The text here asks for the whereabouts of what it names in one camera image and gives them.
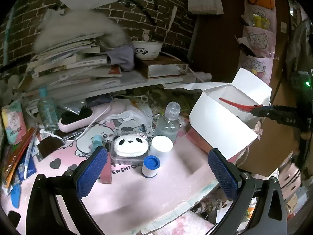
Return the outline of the blue plastic tag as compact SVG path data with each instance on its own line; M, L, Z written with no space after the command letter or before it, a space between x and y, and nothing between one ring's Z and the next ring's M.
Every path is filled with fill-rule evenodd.
M11 202L13 207L15 207L16 209L19 208L20 197L21 197L21 185L18 183L14 185L11 190Z

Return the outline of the blue booklet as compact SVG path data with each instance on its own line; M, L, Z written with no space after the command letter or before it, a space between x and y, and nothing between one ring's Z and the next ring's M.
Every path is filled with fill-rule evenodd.
M17 166L17 175L18 175L19 181L25 180L25 178L24 178L25 157L26 157L26 154L23 154L23 156L22 156L22 158L19 161L18 166ZM30 156L28 168L27 168L27 178L29 178L30 176L32 176L36 172L37 172L36 166L34 165L34 161L33 161L32 156Z

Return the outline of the small black square card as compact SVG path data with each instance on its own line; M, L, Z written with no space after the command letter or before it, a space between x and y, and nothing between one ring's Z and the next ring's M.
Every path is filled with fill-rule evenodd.
M42 158L46 158L52 152L58 150L64 145L64 141L56 137L47 137L43 139L38 145L37 148L42 155Z

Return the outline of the white bottle blue cap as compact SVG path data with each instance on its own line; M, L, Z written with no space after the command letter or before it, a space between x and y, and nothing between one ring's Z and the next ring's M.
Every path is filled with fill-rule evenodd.
M160 160L156 156L149 155L145 157L142 165L142 174L146 178L153 178L157 175L160 167Z

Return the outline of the pink hair brush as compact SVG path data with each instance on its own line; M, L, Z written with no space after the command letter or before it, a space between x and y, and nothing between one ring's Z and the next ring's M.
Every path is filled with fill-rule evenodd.
M64 112L58 122L58 127L63 133L69 133L96 121L104 120L110 115L121 114L125 110L126 105L116 100L94 107L83 106L79 114L71 111Z

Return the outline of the red hair clip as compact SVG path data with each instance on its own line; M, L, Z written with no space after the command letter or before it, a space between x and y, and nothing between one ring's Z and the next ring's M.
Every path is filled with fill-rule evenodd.
M228 105L231 105L233 107L236 107L236 108L238 108L240 110L243 110L243 111L246 111L246 112L252 112L253 109L263 107L263 105L254 105L254 106L242 105L242 104L239 104L239 103L235 103L235 102L226 100L226 99L221 98L221 97L219 98L219 100L221 100L222 102L227 103Z

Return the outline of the pink hanging organizer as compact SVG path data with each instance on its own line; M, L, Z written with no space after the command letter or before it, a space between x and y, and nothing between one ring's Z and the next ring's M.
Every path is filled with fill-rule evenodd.
M239 68L270 83L276 48L275 0L244 0L244 28L238 39Z

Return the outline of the stack of books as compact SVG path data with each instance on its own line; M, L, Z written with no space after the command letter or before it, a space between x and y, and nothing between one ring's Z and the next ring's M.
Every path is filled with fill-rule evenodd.
M139 70L142 61L134 58L134 68L123 71L118 65L107 63L106 51L112 50L100 42L100 35L79 37L37 54L27 64L25 76L17 87L19 92L32 98L39 96L39 89L45 87L48 94L64 102L116 91L117 88L137 88L145 85L176 82L209 82L212 75L195 72L189 62L166 52L162 57L171 57L188 64L186 75L146 78Z

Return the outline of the white open cardboard box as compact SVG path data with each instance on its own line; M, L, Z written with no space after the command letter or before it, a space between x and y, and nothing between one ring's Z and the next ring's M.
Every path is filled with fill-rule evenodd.
M231 83L194 83L189 90L201 90L189 122L191 127L228 160L252 143L257 117L229 104L268 105L271 87L250 71L240 68Z

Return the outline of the white blue pen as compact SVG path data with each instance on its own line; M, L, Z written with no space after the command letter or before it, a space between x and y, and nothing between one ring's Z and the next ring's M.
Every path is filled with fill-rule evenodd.
M32 153L32 149L33 149L33 145L35 142L35 138L36 136L32 136L32 139L28 145L28 149L25 155L25 162L24 162L24 175L23 178L24 180L26 180L28 178L28 168L29 168L29 161L30 161L30 157L31 157L31 153Z

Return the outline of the teal capped drink bottle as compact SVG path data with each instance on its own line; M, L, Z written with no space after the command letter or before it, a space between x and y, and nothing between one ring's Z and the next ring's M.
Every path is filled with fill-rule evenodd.
M48 131L57 131L59 119L54 101L48 97L45 87L39 89L39 96L37 107L44 128Z

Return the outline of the purple cloth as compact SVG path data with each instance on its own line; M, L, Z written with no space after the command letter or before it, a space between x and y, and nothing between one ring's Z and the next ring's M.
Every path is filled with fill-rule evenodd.
M135 48L132 44L122 45L105 52L109 65L118 65L123 71L129 72L134 68Z

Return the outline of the brown book box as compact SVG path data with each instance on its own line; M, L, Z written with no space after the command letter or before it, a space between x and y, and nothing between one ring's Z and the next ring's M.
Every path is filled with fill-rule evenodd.
M146 78L186 75L188 64L171 57L162 57L142 61L138 70Z

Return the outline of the white fluffy fur piece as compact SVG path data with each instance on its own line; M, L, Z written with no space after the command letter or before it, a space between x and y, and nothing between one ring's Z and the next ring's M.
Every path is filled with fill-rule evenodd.
M33 51L39 54L55 45L93 34L99 34L101 41L110 48L120 47L130 41L117 22L105 14L93 10L72 10L41 24Z

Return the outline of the panda ceramic bowl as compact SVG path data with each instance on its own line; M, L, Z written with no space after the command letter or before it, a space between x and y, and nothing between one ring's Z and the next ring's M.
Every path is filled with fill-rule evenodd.
M159 56L163 43L155 41L133 41L136 57L141 60L154 60Z

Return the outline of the clear bottle with cap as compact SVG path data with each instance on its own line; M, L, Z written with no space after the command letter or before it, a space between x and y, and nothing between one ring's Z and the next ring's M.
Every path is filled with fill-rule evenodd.
M180 105L174 101L168 103L164 115L157 120L154 137L161 135L174 142L180 129L179 114Z

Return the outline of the pink rectangular lipstick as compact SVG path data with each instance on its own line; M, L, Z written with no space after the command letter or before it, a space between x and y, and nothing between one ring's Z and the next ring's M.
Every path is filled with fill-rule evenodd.
M99 180L103 184L111 184L112 183L112 162L110 152L108 152L107 163L100 173Z

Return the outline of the Kotex pad pack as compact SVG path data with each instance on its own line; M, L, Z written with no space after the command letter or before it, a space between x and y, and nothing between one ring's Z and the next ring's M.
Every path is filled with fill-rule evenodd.
M10 145L17 145L27 133L21 103L13 101L2 107L2 120Z

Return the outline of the panda plush pouch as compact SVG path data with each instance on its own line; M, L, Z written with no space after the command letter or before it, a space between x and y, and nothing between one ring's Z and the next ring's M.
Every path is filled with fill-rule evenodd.
M127 134L114 141L114 150L118 156L134 158L148 151L148 141L143 134Z

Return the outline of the orange pencils bundle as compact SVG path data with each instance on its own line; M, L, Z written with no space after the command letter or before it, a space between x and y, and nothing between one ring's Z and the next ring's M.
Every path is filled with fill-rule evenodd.
M35 128L30 128L25 136L23 136L20 143L18 143L16 149L8 156L8 161L4 165L4 172L2 174L3 183L5 188L9 188L12 177L19 160L22 158L26 147L29 145L33 134L36 132Z

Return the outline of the white cylindrical container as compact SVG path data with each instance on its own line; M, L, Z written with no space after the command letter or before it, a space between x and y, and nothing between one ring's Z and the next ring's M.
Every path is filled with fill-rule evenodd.
M150 145L149 154L157 156L158 158L167 155L173 148L172 140L166 136L155 136Z

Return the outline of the teal spray bottle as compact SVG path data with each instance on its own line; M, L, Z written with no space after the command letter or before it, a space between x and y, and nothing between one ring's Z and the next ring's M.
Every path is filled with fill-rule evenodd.
M92 139L92 144L90 147L90 153L93 154L93 152L98 148L98 147L103 147L103 139L101 135L95 135Z

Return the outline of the clear plastic case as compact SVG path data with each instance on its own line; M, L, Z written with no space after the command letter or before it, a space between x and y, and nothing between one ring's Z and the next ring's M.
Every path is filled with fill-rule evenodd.
M125 158L118 156L114 150L114 141L116 138L122 135L127 135L127 134L143 134L146 136L146 140L148 141L148 137L144 132L140 131L121 131L121 132L116 132L115 136L113 137L113 140L110 145L110 154L111 154L111 159L113 163L119 164L119 165L141 165L143 163L143 160L146 156L148 156L148 151L143 154L142 156L134 157L134 158Z

